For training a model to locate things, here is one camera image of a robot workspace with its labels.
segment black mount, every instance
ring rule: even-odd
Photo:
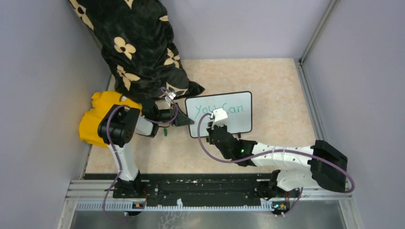
[[[174,105],[170,109],[159,110],[153,99],[146,99],[142,102],[142,115],[145,118],[157,121],[157,122],[167,122],[170,121],[174,115]],[[183,126],[183,125],[192,125],[194,121],[191,120],[182,110],[178,110],[176,118],[172,121],[171,125],[173,126]]]
[[[119,105],[116,104],[113,105],[103,120],[101,120],[100,125],[98,125],[98,136],[102,138],[106,144],[110,144],[107,138],[107,121],[113,110],[118,106]],[[132,139],[139,113],[140,110],[136,108],[130,108],[129,110],[126,110],[124,107],[119,108],[110,122],[109,132],[113,144],[123,147],[125,143],[128,143]]]
[[[141,194],[142,183],[140,173],[133,181],[121,180],[118,178],[114,186],[114,198],[135,198]]]
[[[329,143],[316,140],[311,148],[314,149],[314,156],[330,161],[346,171],[347,157]],[[311,165],[312,179],[316,180],[319,186],[333,192],[345,191],[346,176],[343,173],[315,159],[310,160],[308,164]]]
[[[227,131],[226,125],[211,129],[212,122],[208,123],[208,142],[215,145],[225,159],[238,160],[252,155],[256,141],[235,138]],[[237,163],[239,166],[256,166],[251,160]]]
[[[114,179],[116,174],[86,174],[85,180]],[[140,174],[142,189],[139,198],[148,195],[149,207],[177,206],[178,199],[184,207],[261,206],[261,198],[296,198],[299,191],[286,192],[272,186],[272,174]],[[286,205],[273,208],[273,214],[287,212]]]

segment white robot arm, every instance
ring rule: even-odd
[[[207,127],[210,144],[215,145],[225,159],[240,161],[236,163],[240,166],[283,168],[273,171],[272,183],[287,192],[299,187],[313,186],[335,192],[346,192],[345,174],[313,159],[313,157],[320,157],[346,171],[347,157],[327,142],[317,140],[313,146],[283,147],[236,139],[227,132],[227,118],[226,111],[218,108],[210,114],[211,122]]]

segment yellow stuffed toy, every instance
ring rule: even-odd
[[[118,92],[96,92],[91,97],[93,108],[87,111],[79,124],[80,140],[87,141],[89,144],[107,148],[107,144],[98,136],[97,129],[101,120],[106,116],[114,104],[128,105],[142,110],[138,103],[126,98]]]

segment beige table surface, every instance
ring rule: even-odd
[[[293,59],[182,60],[188,77],[205,87],[202,95],[251,91],[253,130],[242,139],[278,146],[309,146],[315,135]],[[177,100],[185,112],[184,99]],[[160,109],[167,109],[163,101]],[[274,167],[240,167],[210,159],[187,126],[161,128],[155,138],[134,135],[132,150],[141,173],[256,173]],[[221,153],[205,143],[215,156]],[[110,150],[93,146],[86,173],[116,173]]]

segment black fabric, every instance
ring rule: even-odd
[[[102,43],[101,54],[115,77],[115,90],[136,102],[178,98],[204,91],[187,78],[173,43],[166,8],[157,0],[69,0]]]

